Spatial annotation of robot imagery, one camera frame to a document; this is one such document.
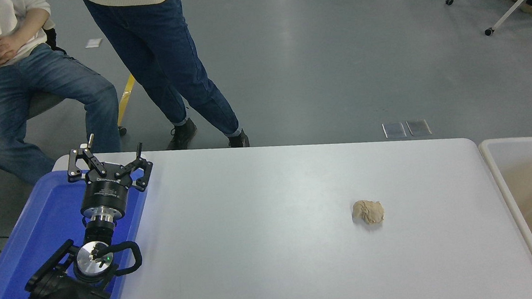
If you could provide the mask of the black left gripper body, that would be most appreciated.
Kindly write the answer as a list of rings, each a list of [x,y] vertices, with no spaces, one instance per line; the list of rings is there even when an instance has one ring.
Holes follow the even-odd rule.
[[[107,214],[111,215],[124,215],[126,212],[128,191],[132,183],[130,174],[124,174],[124,166],[120,164],[107,163],[104,167],[104,177],[97,169],[91,169],[85,174],[86,190],[81,205],[84,217],[93,217],[101,210],[108,210]]]

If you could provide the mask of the person's left hand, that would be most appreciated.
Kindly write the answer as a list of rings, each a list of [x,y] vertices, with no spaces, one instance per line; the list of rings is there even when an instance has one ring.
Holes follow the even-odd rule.
[[[0,36],[0,42],[10,45],[11,49],[17,54],[18,50],[28,42],[27,37],[23,38],[19,35]]]

